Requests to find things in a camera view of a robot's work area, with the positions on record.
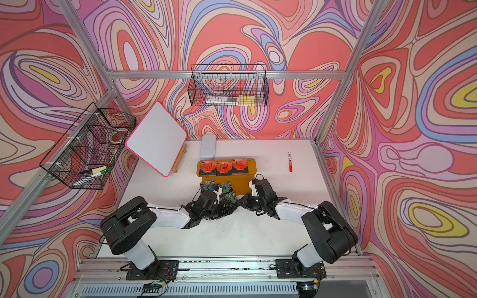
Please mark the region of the green tea bag small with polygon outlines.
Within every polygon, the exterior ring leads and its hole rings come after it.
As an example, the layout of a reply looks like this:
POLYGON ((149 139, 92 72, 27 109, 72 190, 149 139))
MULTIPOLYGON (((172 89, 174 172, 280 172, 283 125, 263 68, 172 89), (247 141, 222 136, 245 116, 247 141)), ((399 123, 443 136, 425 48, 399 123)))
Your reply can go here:
POLYGON ((232 184, 230 181, 219 183, 217 187, 222 190, 221 196, 226 196, 229 193, 233 192, 232 184))

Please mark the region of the green tea bag large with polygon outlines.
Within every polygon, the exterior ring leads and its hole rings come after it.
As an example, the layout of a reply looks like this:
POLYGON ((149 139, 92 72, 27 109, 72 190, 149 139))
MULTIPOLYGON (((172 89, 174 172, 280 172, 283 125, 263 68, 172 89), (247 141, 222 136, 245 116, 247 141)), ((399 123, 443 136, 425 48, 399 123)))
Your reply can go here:
POLYGON ((201 182, 200 187, 201 187, 201 192, 215 191, 217 188, 214 180, 201 182))

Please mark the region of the red tea bag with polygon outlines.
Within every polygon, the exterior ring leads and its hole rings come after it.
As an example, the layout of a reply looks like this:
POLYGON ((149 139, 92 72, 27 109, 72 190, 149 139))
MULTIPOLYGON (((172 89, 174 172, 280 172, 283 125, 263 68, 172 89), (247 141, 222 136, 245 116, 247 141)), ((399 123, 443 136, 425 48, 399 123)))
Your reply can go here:
POLYGON ((233 174, 233 166, 231 161, 216 162, 216 176, 230 176, 233 174))
POLYGON ((217 163, 216 161, 208 160, 208 161, 200 161, 199 164, 199 177, 203 176, 216 176, 216 168, 217 163))
POLYGON ((234 174, 249 173, 248 159, 233 159, 232 172, 234 174))

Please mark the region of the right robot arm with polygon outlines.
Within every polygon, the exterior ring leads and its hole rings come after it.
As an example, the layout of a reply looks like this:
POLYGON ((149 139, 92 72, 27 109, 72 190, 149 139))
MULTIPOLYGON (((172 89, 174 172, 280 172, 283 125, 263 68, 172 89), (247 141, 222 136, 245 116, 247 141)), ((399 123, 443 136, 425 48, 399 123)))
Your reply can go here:
POLYGON ((279 197, 267 179, 255 178, 249 186, 252 192, 238 200, 243 208, 257 216, 291 221, 306 229, 310 242, 291 257, 291 270, 295 275, 305 277, 308 270, 317 264, 333 264, 358 244, 353 228, 333 203, 324 201, 316 206, 307 206, 279 197))

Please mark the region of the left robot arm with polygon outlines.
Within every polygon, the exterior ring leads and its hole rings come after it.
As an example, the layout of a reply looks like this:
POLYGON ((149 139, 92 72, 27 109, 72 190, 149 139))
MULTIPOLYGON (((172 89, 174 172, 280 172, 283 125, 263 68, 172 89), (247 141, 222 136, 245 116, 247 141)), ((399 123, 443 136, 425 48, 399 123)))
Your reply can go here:
POLYGON ((238 203, 221 197, 222 191, 203 191, 200 196, 177 209, 149 204, 137 196, 105 217, 100 223, 102 237, 114 255, 130 262, 128 280, 173 281, 170 266, 160 261, 142 237, 153 228, 187 230, 201 221, 213 221, 231 215, 238 203))

